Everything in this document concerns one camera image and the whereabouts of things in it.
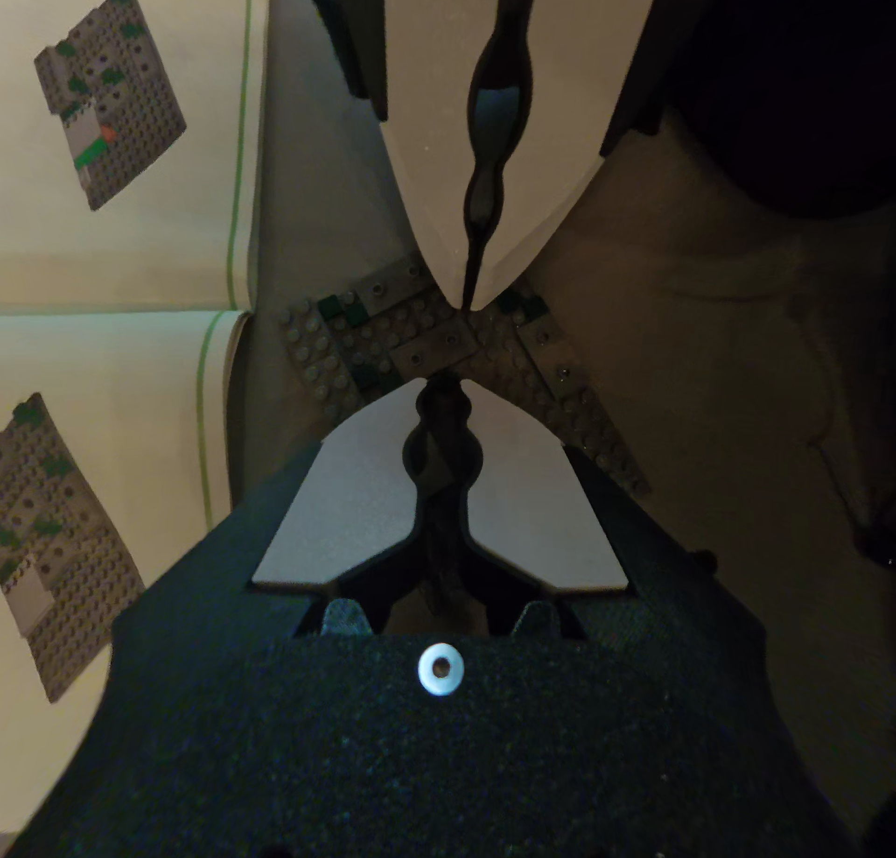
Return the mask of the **grey brick plate assembly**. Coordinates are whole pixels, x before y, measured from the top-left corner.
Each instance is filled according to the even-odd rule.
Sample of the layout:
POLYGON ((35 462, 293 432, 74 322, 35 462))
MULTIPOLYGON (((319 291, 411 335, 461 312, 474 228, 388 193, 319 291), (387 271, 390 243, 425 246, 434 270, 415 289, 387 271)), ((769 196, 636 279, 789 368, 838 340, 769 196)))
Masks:
POLYGON ((485 308, 462 311, 414 252, 275 318, 325 432, 414 379, 453 371, 542 422, 632 497, 651 493, 593 377, 525 276, 485 308))

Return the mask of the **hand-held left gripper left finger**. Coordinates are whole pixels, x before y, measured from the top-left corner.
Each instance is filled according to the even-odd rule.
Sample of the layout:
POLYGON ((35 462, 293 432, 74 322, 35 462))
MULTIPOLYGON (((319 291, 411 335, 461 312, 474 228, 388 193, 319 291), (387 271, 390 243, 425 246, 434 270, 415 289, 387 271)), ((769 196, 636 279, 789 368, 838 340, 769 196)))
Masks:
POLYGON ((418 407, 426 386, 413 379, 325 437, 253 585, 322 591, 411 538, 420 495, 446 480, 418 407))

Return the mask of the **brick instruction booklet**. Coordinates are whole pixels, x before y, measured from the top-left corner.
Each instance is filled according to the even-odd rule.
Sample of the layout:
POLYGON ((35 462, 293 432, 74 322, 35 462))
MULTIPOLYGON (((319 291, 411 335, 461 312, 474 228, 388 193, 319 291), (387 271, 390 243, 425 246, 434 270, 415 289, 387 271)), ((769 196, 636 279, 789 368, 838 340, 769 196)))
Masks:
POLYGON ((33 57, 99 0, 2 0, 2 414, 33 392, 154 584, 230 513, 270 0, 139 0, 186 132, 99 211, 33 57))

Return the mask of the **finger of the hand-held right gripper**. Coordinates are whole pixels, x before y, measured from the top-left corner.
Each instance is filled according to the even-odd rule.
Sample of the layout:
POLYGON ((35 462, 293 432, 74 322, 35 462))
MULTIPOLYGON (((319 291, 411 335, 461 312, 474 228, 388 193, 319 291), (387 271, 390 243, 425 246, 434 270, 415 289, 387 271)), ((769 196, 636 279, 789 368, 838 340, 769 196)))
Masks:
POLYGON ((475 169, 468 102, 498 0, 384 0, 387 118, 382 135, 422 259, 463 304, 464 204, 475 169))
POLYGON ((499 0, 470 89, 470 308, 532 262, 602 163, 655 0, 499 0))

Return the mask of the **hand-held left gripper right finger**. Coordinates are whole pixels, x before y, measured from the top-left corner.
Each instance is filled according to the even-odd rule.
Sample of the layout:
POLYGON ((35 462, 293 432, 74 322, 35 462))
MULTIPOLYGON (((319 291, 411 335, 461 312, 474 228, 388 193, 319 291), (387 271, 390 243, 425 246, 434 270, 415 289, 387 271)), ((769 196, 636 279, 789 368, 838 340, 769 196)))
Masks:
POLYGON ((472 380, 447 375, 444 400, 444 451, 471 546, 552 594, 624 591, 629 579, 561 439, 472 380))

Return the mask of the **grey desk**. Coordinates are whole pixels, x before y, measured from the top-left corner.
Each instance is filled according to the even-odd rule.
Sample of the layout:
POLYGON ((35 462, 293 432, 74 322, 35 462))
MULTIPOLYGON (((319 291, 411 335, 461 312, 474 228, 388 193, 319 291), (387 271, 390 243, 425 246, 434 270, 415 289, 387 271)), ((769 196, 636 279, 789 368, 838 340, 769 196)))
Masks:
POLYGON ((293 373, 278 313, 416 247, 375 113, 350 95, 313 0, 271 0, 262 143, 255 312, 228 404, 234 506, 325 430, 293 373))

